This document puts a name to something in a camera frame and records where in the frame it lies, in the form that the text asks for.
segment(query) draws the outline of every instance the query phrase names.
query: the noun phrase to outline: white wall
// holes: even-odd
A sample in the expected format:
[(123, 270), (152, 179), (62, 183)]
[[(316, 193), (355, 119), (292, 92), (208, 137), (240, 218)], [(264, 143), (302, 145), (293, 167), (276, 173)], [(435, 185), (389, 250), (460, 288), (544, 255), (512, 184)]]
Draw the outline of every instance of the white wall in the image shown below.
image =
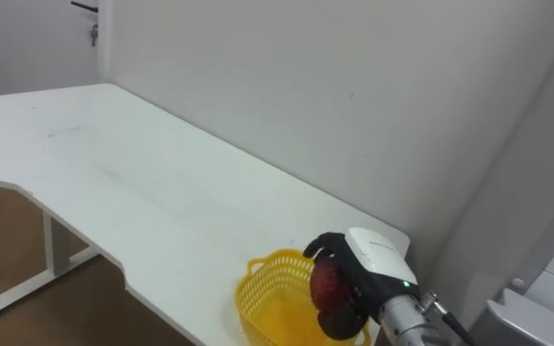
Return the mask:
[(96, 83), (96, 22), (68, 0), (0, 0), (0, 94)]
[(466, 325), (511, 278), (527, 275), (526, 261), (554, 248), (554, 73), (534, 106), (446, 242), (429, 282)]
[(549, 0), (118, 0), (114, 13), (117, 84), (404, 230), (418, 269), (553, 59)]

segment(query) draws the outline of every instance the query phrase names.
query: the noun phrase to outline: door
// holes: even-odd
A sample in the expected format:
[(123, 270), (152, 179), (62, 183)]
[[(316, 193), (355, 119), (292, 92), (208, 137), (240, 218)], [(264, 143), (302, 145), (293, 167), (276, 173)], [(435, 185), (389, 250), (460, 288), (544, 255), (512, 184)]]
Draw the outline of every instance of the door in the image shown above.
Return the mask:
[(0, 94), (97, 83), (97, 20), (68, 0), (0, 0)]

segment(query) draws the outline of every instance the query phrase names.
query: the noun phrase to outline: door handle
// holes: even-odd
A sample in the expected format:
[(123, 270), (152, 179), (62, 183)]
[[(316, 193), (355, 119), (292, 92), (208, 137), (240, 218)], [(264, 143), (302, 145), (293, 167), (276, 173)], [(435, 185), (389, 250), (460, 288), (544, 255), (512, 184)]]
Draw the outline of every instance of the door handle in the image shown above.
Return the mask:
[(81, 9), (84, 9), (84, 10), (87, 10), (87, 11), (91, 11), (91, 12), (93, 12), (93, 13), (98, 13), (98, 12), (99, 12), (97, 6), (96, 6), (96, 7), (93, 7), (93, 6), (81, 4), (81, 3), (77, 2), (77, 1), (72, 1), (72, 2), (70, 2), (70, 4), (72, 4), (72, 5), (76, 6), (76, 7), (79, 7), (79, 8), (81, 8)]

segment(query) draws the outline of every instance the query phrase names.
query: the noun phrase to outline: black cable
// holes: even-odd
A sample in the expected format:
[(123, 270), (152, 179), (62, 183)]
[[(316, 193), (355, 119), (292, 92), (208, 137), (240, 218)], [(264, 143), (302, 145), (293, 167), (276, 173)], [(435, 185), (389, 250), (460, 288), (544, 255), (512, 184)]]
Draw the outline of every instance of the black cable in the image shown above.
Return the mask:
[(471, 337), (467, 330), (463, 327), (457, 317), (455, 317), (452, 312), (448, 312), (441, 317), (443, 323), (445, 323), (454, 333), (461, 337), (461, 339), (469, 346), (478, 346), (476, 341)]

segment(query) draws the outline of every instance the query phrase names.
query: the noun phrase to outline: robotic arm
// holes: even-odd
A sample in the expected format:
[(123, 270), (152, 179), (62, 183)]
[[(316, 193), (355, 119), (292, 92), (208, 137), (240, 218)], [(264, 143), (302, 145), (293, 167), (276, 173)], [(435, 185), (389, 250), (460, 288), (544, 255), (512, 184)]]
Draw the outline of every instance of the robotic arm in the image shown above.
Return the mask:
[(354, 289), (347, 302), (356, 323), (321, 312), (318, 322), (328, 336), (344, 339), (358, 334), (370, 316), (382, 326), (393, 346), (448, 346), (450, 343), (425, 315), (434, 310), (466, 344), (475, 346), (467, 331), (434, 293), (420, 295), (416, 276), (385, 236), (363, 228), (345, 234), (320, 235), (303, 255), (316, 261), (332, 257)]

